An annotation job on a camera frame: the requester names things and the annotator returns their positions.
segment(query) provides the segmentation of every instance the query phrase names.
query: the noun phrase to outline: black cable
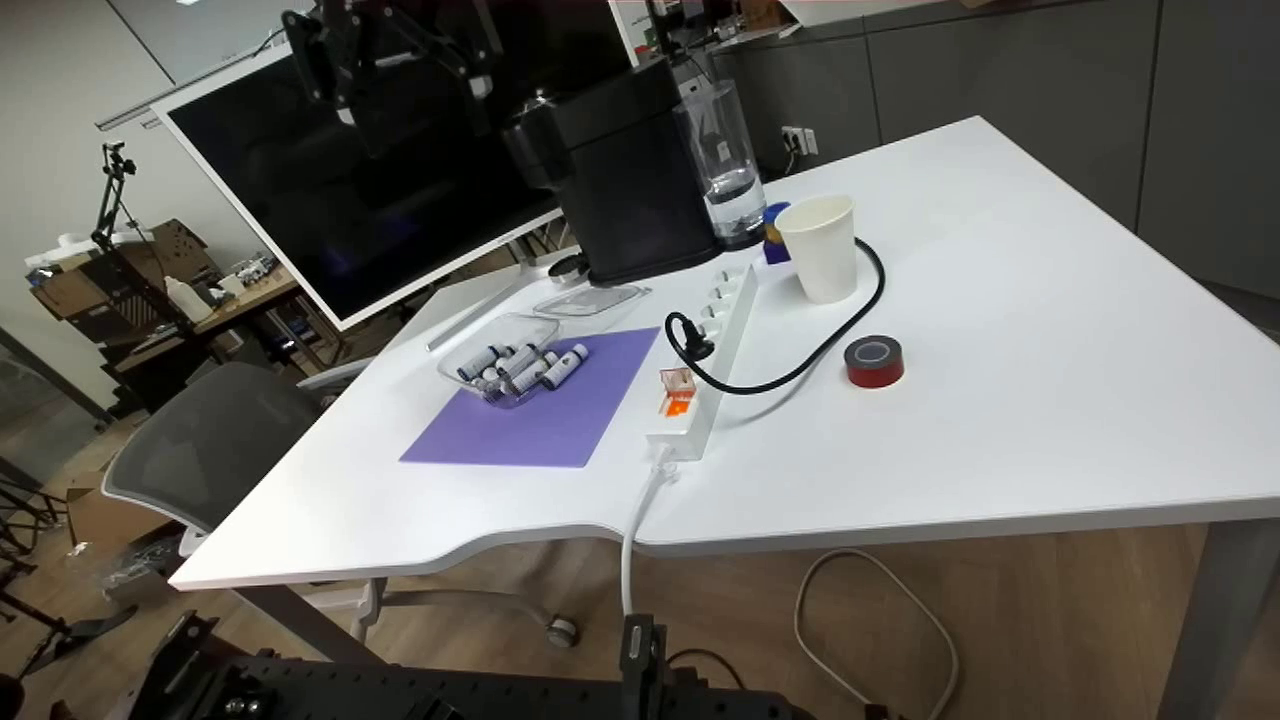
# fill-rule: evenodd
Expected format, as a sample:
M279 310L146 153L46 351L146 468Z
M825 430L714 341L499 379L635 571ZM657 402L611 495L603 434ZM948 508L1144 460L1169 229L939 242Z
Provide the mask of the black cable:
M877 247L862 242L859 234L854 234L854 247L869 250L869 258L871 258L871 267L877 267L877 292L871 292L869 302L854 308L825 345L815 345L791 371L785 371L785 376L776 376L776 379L766 379L766 385L725 385L725 379L714 379L711 371L702 371L702 368L697 364L697 358L702 355L702 351L697 351L697 347L711 347L711 345L697 332L697 323L693 323L682 310L667 310L667 318L664 318L664 335L667 335L671 351L693 368L693 376L699 376L702 385L711 385L714 393L726 393L726 394L764 394L764 393L776 393L776 388L801 379L801 376L802 376L815 358L825 358L826 347L830 347L851 323L859 323L859 318L881 302L881 294L882 294L882 284L886 284L882 258L881 258Z
M745 675L726 663L726 655L719 655L719 653L711 653L711 647L671 653L671 655L664 661L664 671L676 669L682 655L702 655L702 661L719 663L738 692L748 687Z

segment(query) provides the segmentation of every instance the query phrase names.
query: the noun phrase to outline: black monitor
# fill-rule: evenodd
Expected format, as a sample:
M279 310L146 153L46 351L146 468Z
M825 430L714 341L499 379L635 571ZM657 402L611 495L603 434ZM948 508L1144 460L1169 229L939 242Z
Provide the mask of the black monitor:
M627 67L611 25L616 56L608 61L599 25L561 36L515 31L513 6L535 6L535 0L493 3L504 6L497 29L509 31L504 83L520 90L548 74L580 86ZM504 120L474 120L467 86L439 62L379 67L367 90L374 90L364 98L367 112L349 128L309 94L279 45L157 105L157 114L334 329L561 215L548 191L520 181L499 139Z

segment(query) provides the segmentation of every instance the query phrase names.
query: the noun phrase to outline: white table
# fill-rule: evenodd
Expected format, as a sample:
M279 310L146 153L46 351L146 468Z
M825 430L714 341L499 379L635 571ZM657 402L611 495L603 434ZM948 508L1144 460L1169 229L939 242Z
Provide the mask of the white table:
M1215 525L1162 701L1162 715L1212 715L1280 554L1274 345L982 120L766 191L854 201L854 229L886 262L886 294L859 332L898 335L907 376L854 393L830 351L786 402L726 400L708 455L657 495L635 544L738 550ZM653 294L611 323L697 302L708 267L646 281ZM432 301L171 585L240 589L332 655L359 655L320 617L285 617L274 585L621 534L646 478L657 355L580 470L400 462L450 394L432 329L497 284ZM786 273L764 273L731 376L791 368L869 284L810 308ZM548 292L535 284L504 308Z

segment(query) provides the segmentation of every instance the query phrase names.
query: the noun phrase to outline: gray cabinet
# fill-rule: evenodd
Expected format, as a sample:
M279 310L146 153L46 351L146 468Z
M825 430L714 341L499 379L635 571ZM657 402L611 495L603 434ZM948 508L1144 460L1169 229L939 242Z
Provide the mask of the gray cabinet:
M1141 231L1204 281L1280 294L1280 3L1169 0Z
M1157 0L1054 3L869 36L882 139L986 114L1134 225Z
M758 38L726 61L764 174L785 167L779 124L815 128L819 154L802 163L881 145L862 36Z

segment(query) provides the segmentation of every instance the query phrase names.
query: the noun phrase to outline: table leg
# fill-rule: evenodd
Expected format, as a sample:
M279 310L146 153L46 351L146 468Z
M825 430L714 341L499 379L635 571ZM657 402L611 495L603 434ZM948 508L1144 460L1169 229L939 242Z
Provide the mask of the table leg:
M1159 720L1212 720L1219 711L1269 613L1274 563L1280 518L1206 529Z
M364 647L291 589L240 589L240 594L334 663L384 663L370 647Z

